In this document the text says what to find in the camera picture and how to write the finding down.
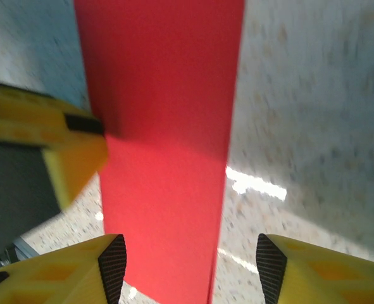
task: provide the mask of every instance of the yellow plastic part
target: yellow plastic part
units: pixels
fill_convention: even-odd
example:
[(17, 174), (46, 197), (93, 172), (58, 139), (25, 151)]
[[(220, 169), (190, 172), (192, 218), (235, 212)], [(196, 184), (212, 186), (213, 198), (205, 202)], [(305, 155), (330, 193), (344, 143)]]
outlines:
[[(98, 258), (116, 237), (108, 234), (2, 267), (9, 277), (0, 283), (0, 304), (107, 303)], [(114, 257), (117, 263), (126, 254), (116, 251)], [(109, 288), (120, 294), (122, 282)]]
[(278, 290), (273, 265), (284, 264), (271, 243), (286, 257), (279, 297), (266, 304), (374, 304), (374, 262), (282, 236), (267, 235), (267, 244), (263, 237), (257, 263), (265, 294)]
[(65, 115), (97, 121), (89, 112), (62, 100), (0, 85), (0, 141), (42, 149), (62, 210), (108, 158), (103, 135), (70, 130)]

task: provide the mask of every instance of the speckled floor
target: speckled floor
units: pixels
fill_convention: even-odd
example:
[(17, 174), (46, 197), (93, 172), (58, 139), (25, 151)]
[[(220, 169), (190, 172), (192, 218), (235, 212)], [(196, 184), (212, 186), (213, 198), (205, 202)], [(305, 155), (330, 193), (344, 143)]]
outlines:
[[(71, 2), (0, 0), (0, 80), (84, 104)], [(246, 1), (227, 176), (214, 303), (264, 303), (260, 232), (374, 260), (374, 1)], [(99, 236), (99, 212), (96, 177), (25, 239)], [(155, 303), (134, 291), (121, 303)]]

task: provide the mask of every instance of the red strip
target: red strip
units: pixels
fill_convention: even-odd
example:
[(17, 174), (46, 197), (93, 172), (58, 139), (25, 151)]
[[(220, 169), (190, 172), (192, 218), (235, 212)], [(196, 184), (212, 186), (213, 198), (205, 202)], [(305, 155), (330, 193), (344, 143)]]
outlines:
[(108, 133), (105, 230), (125, 235), (125, 280), (160, 303), (209, 303), (244, 2), (75, 7)]

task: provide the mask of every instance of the white floor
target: white floor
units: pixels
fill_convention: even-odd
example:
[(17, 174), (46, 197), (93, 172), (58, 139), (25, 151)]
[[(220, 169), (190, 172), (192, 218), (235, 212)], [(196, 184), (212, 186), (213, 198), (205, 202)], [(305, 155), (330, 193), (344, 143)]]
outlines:
[[(71, 2), (0, 0), (0, 80), (84, 103)], [(228, 166), (215, 304), (264, 303), (260, 232), (374, 260), (374, 0), (246, 1)], [(99, 212), (96, 178), (25, 239), (99, 236)], [(155, 302), (125, 286), (121, 303)]]

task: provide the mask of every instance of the terrazzo floor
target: terrazzo floor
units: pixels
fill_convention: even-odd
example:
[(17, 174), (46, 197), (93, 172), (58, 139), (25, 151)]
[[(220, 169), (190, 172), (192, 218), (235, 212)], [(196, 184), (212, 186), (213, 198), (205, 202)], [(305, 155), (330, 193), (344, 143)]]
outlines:
[[(87, 106), (71, 1), (0, 0), (0, 80)], [(264, 303), (261, 232), (374, 261), (374, 1), (246, 1), (226, 174), (213, 303)], [(95, 177), (25, 240), (45, 253), (102, 219)]]

